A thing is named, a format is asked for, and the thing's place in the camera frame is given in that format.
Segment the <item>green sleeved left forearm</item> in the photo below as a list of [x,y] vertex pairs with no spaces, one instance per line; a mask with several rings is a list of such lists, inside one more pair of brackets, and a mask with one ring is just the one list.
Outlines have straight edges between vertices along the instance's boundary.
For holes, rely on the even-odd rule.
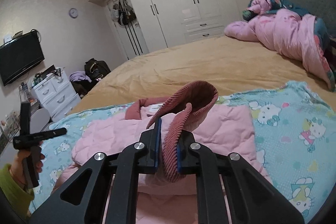
[[1,189],[17,215],[26,220],[35,196],[34,191],[27,187],[22,167],[5,164],[1,169]]

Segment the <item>left hand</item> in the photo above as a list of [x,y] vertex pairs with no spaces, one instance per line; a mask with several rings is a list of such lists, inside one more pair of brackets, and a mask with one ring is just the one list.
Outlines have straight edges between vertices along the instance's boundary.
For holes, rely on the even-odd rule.
[[[20,150],[17,155],[15,156],[11,167],[9,168],[10,176],[13,180],[23,189],[27,186],[27,182],[24,175],[23,170],[23,160],[29,157],[31,154],[30,151]],[[36,162],[35,165],[35,172],[41,173],[43,168],[42,160],[45,159],[45,155],[40,153],[39,160]]]

